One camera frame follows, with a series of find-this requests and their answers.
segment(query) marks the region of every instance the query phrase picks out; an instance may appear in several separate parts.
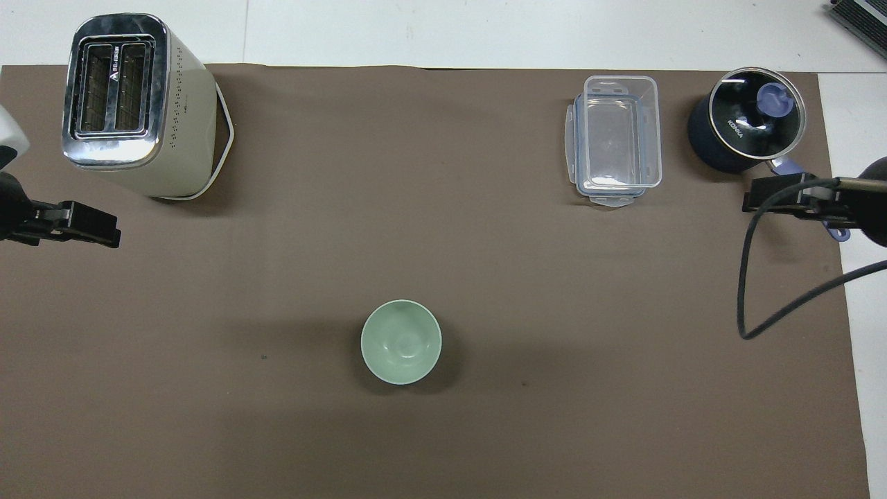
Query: metal rim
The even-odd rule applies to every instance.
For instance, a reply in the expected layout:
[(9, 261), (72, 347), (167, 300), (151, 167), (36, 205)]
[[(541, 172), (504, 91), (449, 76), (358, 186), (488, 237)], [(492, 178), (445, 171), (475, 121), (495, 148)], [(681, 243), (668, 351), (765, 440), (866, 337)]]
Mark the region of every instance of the metal rim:
[[(720, 132), (718, 131), (718, 127), (715, 126), (714, 116), (711, 112), (712, 107), (714, 105), (714, 100), (715, 100), (715, 91), (721, 85), (721, 82), (726, 80), (730, 76), (738, 75), (740, 73), (744, 73), (744, 72), (748, 72), (748, 71), (755, 71), (758, 73), (762, 73), (764, 75), (771, 76), (779, 83), (784, 84), (791, 91), (791, 94), (795, 97), (795, 101), (796, 101), (795, 104), (797, 105), (798, 119), (800, 120), (801, 123), (798, 126), (797, 135), (795, 136), (795, 139), (791, 141), (791, 144), (788, 144), (780, 152), (778, 152), (776, 154), (770, 154), (768, 156), (755, 156), (755, 155), (751, 155), (751, 154), (746, 154), (746, 153), (740, 151), (739, 149), (736, 149), (735, 147), (731, 146), (730, 143), (726, 141), (724, 136), (720, 134)], [(779, 73), (777, 73), (775, 71), (771, 71), (769, 69), (764, 69), (763, 67), (740, 67), (739, 69), (735, 69), (735, 70), (727, 73), (726, 75), (721, 76), (720, 79), (718, 80), (718, 84), (716, 84), (714, 86), (714, 88), (711, 89), (711, 92), (709, 92), (708, 114), (709, 114), (709, 126), (711, 127), (711, 130), (714, 131), (715, 136), (718, 137), (718, 140), (720, 141), (720, 143), (722, 145), (724, 145), (727, 149), (730, 149), (734, 153), (738, 154), (739, 156), (742, 156), (743, 158), (748, 158), (748, 159), (758, 160), (758, 161), (772, 160), (773, 158), (778, 158), (780, 156), (784, 156), (785, 154), (788, 154), (792, 149), (795, 148), (795, 146), (797, 146), (797, 143), (801, 141), (801, 138), (804, 136), (804, 131), (807, 128), (807, 109), (806, 109), (806, 106), (804, 105), (804, 100), (801, 99), (801, 92), (798, 91), (797, 87), (791, 81), (789, 81), (789, 79), (786, 78), (785, 76), (780, 75)]]

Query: toaster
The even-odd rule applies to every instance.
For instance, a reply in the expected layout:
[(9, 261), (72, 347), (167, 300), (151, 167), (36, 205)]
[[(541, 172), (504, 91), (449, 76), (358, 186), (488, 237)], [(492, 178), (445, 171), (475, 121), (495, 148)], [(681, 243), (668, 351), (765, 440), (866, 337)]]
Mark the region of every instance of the toaster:
[[(216, 96), (230, 130), (214, 168)], [(77, 168), (137, 193), (193, 199), (232, 140), (216, 80), (163, 21), (107, 14), (77, 29), (62, 128), (62, 152)]]

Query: brown table mat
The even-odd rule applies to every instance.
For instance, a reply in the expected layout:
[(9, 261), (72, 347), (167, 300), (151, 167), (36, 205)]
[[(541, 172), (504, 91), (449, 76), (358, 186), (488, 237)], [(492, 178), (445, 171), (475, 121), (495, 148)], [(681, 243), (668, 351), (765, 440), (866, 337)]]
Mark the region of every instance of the brown table mat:
[[(61, 155), (63, 67), (3, 68), (33, 144), (10, 173), (123, 237), (0, 243), (1, 496), (867, 496), (844, 292), (736, 334), (742, 192), (769, 173), (687, 143), (721, 73), (643, 73), (664, 180), (604, 210), (567, 180), (563, 119), (606, 72), (211, 70), (236, 143), (170, 203)], [(789, 77), (794, 156), (828, 175), (816, 76)], [(758, 233), (750, 321), (841, 271), (817, 223)], [(358, 345), (400, 297), (443, 329), (407, 387)]]

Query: white table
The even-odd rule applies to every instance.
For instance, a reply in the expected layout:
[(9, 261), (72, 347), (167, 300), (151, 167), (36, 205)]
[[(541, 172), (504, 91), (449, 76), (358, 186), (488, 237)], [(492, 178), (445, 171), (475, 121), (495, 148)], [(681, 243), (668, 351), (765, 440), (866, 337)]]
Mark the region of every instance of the white table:
[[(0, 65), (67, 64), (81, 22), (129, 11), (159, 16), (204, 62), (813, 71), (833, 173), (855, 177), (887, 155), (887, 60), (829, 19), (825, 3), (3, 0)], [(853, 232), (841, 245), (845, 271), (887, 258)], [(887, 273), (847, 285), (846, 295), (869, 486), (887, 498)]]

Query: clear plastic container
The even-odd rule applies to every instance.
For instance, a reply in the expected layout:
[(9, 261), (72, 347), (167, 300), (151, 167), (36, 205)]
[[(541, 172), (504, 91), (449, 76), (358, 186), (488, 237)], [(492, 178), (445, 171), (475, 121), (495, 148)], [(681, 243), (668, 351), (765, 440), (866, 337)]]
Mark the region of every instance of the clear plastic container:
[(659, 97), (647, 76), (592, 76), (567, 108), (569, 179), (592, 202), (619, 207), (662, 181)]

